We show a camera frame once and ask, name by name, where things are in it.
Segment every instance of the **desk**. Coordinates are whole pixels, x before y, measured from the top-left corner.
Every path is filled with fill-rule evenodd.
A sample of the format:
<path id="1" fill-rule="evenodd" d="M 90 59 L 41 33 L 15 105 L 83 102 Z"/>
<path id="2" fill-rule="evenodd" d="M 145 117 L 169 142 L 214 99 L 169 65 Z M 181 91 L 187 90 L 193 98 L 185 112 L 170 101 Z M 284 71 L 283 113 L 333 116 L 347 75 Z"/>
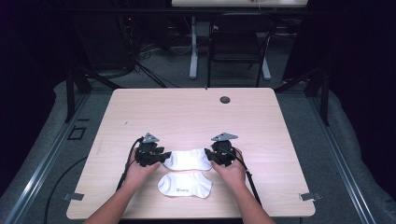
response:
<path id="1" fill-rule="evenodd" d="M 231 102 L 223 104 L 221 96 Z M 114 91 L 92 149 L 78 181 L 67 216 L 88 217 L 116 190 L 133 142 L 147 132 L 160 139 L 166 151 L 210 148 L 220 133 L 238 135 L 231 140 L 243 150 L 262 205 L 272 217 L 309 217 L 312 202 L 303 172 L 271 89 L 130 89 Z M 157 189 L 169 173 L 161 166 L 129 203 L 123 218 L 227 218 L 240 217 L 230 191 L 212 169 L 203 172 L 213 182 L 206 199 L 169 198 Z"/>
<path id="2" fill-rule="evenodd" d="M 172 7 L 306 7 L 308 0 L 172 0 Z M 191 65 L 190 78 L 196 79 L 198 53 L 196 48 L 195 17 L 191 20 Z M 271 80 L 268 63 L 264 58 L 262 64 L 262 74 L 264 80 Z"/>

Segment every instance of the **cable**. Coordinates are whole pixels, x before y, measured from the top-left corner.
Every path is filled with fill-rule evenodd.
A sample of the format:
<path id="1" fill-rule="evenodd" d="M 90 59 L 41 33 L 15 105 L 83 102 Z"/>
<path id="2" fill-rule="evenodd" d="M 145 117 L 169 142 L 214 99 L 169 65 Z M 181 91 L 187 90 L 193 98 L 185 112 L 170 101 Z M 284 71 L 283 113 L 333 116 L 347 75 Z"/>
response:
<path id="1" fill-rule="evenodd" d="M 47 223 L 47 219 L 48 219 L 48 213 L 49 213 L 49 208 L 50 208 L 50 200 L 52 198 L 52 194 L 53 192 L 56 190 L 56 187 L 58 187 L 58 184 L 61 182 L 61 180 L 64 178 L 64 176 L 73 168 L 75 167 L 77 164 L 79 164 L 80 162 L 87 160 L 88 156 L 81 158 L 80 160 L 76 161 L 75 163 L 73 163 L 73 165 L 71 165 L 66 171 L 64 171 L 64 173 L 61 175 L 61 177 L 59 177 L 59 179 L 56 181 L 55 186 L 53 187 L 52 191 L 50 192 L 49 198 L 47 199 L 47 205 L 46 205 L 46 210 L 45 210 L 45 214 L 44 214 L 44 224 Z"/>
<path id="2" fill-rule="evenodd" d="M 239 158 L 238 158 L 237 156 L 235 156 L 233 153 L 229 152 L 228 150 L 226 150 L 226 149 L 224 149 L 224 148 L 221 148 L 221 147 L 217 147 L 217 148 L 220 149 L 221 151 L 223 151 L 223 152 L 225 152 L 225 153 L 231 155 L 231 156 L 234 157 L 236 160 L 238 160 L 239 162 L 241 162 L 241 164 L 242 164 L 242 165 L 244 166 L 244 168 L 245 168 L 245 173 L 247 174 L 247 180 L 248 180 L 248 183 L 250 184 L 251 190 L 253 191 L 254 198 L 256 198 L 256 201 L 259 203 L 259 205 L 262 206 L 262 201 L 260 200 L 259 194 L 257 193 L 256 187 L 254 186 L 254 183 L 253 183 L 252 174 L 250 173 L 250 171 L 249 171 L 248 167 L 246 166 L 245 162 L 242 161 L 241 159 L 239 159 Z"/>
<path id="3" fill-rule="evenodd" d="M 181 48 L 188 48 L 188 49 L 186 49 L 186 50 L 183 51 L 183 52 L 177 52 L 176 49 L 181 49 Z M 172 50 L 175 54 L 182 55 L 182 54 L 188 53 L 188 52 L 190 51 L 191 48 L 192 48 L 192 45 L 189 45 L 189 46 L 186 46 L 186 47 L 171 47 L 171 50 Z"/>
<path id="4" fill-rule="evenodd" d="M 159 84 L 161 87 L 166 88 L 166 85 L 161 81 L 161 79 L 162 79 L 162 80 L 164 80 L 165 82 L 171 84 L 172 86 L 179 88 L 178 85 L 176 85 L 176 84 L 172 83 L 171 81 L 167 80 L 166 78 L 161 77 L 160 75 L 154 73 L 153 71 L 151 71 L 151 70 L 149 70 L 147 67 L 145 67 L 143 64 L 141 64 L 141 63 L 136 63 L 136 65 L 137 65 L 144 73 L 146 73 L 146 75 L 147 75 L 148 77 L 150 77 L 154 82 L 156 82 L 157 84 Z"/>
<path id="5" fill-rule="evenodd" d="M 88 51 L 91 52 L 92 56 L 94 56 L 96 58 L 96 60 L 99 61 L 99 63 L 102 63 L 105 67 L 112 69 L 112 70 L 121 70 L 119 73 L 114 74 L 114 75 L 109 75 L 109 76 L 103 76 L 106 77 L 107 79 L 111 79 L 111 78 L 115 78 L 115 77 L 123 77 L 128 75 L 130 72 L 132 72 L 134 70 L 134 60 L 133 60 L 133 56 L 132 53 L 126 52 L 128 54 L 128 65 L 125 68 L 119 68 L 119 67 L 114 67 L 108 63 L 106 63 L 101 56 L 99 56 L 99 54 L 97 53 L 96 50 L 93 49 L 93 47 L 91 46 L 91 44 L 87 41 L 87 39 L 85 38 L 85 36 L 79 31 L 79 29 L 76 27 L 76 25 L 74 25 L 74 28 L 76 30 L 76 32 L 78 33 L 78 37 L 80 38 L 82 44 L 84 45 L 84 47 L 86 47 L 86 49 Z"/>
<path id="6" fill-rule="evenodd" d="M 119 184 L 117 185 L 116 191 L 119 190 L 119 188 L 122 186 L 122 184 L 123 184 L 123 182 L 125 180 L 126 174 L 128 173 L 129 167 L 132 165 L 132 163 L 134 163 L 134 161 L 131 162 L 131 156 L 132 156 L 132 152 L 134 151 L 134 146 L 138 142 L 142 142 L 142 141 L 143 141 L 143 137 L 140 137 L 140 138 L 136 139 L 136 141 L 134 141 L 134 144 L 132 145 L 131 150 L 129 151 L 128 160 L 125 163 L 125 169 L 124 169 L 124 172 L 121 175 L 121 178 L 120 178 Z"/>
<path id="7" fill-rule="evenodd" d="M 187 22 L 186 17 L 183 17 L 184 22 L 186 22 L 187 28 L 190 31 L 190 34 L 192 34 L 192 30 L 190 29 L 190 24 Z"/>

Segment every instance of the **dark background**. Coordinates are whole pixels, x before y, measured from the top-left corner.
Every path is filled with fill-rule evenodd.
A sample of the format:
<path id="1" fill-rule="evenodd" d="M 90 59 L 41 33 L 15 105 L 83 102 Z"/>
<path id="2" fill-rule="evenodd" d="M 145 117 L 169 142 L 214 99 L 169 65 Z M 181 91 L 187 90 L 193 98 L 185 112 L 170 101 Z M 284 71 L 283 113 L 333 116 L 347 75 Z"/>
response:
<path id="1" fill-rule="evenodd" d="M 106 1 L 93 2 L 111 6 Z M 156 2 L 161 5 L 158 7 L 169 4 L 169 1 Z M 43 1 L 1 4 L 0 191 L 3 194 L 40 133 L 54 104 L 52 89 L 65 80 L 70 62 L 78 60 L 87 67 L 101 62 L 84 47 L 77 31 L 92 34 L 85 41 L 92 43 L 91 50 L 112 59 L 106 66 L 120 68 L 129 65 L 129 61 L 122 37 L 110 32 L 118 28 L 115 19 L 96 17 L 96 20 L 72 23 L 73 20 L 44 13 L 40 9 Z M 310 0 L 308 11 L 347 12 L 350 16 L 304 19 L 284 78 L 302 76 L 323 62 L 330 65 L 331 90 L 340 99 L 358 136 L 362 160 L 377 183 L 396 198 L 394 5 L 379 0 Z M 166 48 L 166 39 L 159 38 L 159 34 L 168 21 L 156 21 L 144 17 L 140 25 L 148 30 L 157 27 L 158 33 L 150 36 Z M 98 26 L 105 26 L 109 35 L 95 35 Z"/>

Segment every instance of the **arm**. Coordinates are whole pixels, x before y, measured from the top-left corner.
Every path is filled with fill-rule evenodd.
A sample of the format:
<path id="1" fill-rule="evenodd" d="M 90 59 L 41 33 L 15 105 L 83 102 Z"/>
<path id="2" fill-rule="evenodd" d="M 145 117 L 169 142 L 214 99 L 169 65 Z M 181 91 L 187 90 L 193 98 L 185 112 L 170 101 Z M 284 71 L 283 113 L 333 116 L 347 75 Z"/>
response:
<path id="1" fill-rule="evenodd" d="M 242 160 L 242 152 L 240 150 L 238 152 L 237 157 Z M 246 173 L 241 162 L 234 161 L 233 164 L 224 167 L 212 161 L 212 166 L 233 193 L 245 224 L 275 223 L 246 186 Z"/>
<path id="2" fill-rule="evenodd" d="M 160 167 L 159 162 L 147 167 L 142 167 L 136 162 L 132 163 L 122 187 L 96 210 L 85 223 L 119 223 L 129 201 L 146 182 L 149 175 L 157 170 L 158 167 Z"/>

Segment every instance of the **sock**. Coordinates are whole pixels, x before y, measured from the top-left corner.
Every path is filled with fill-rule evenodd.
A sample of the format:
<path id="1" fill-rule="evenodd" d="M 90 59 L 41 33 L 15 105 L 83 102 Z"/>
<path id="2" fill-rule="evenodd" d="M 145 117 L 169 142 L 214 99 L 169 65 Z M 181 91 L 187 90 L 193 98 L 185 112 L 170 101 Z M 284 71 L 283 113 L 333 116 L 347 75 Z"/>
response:
<path id="1" fill-rule="evenodd" d="M 204 148 L 190 151 L 172 151 L 171 157 L 166 159 L 163 165 L 174 171 L 210 170 L 212 168 Z"/>
<path id="2" fill-rule="evenodd" d="M 166 196 L 206 198 L 212 189 L 212 182 L 202 172 L 170 173 L 158 183 L 158 190 Z"/>

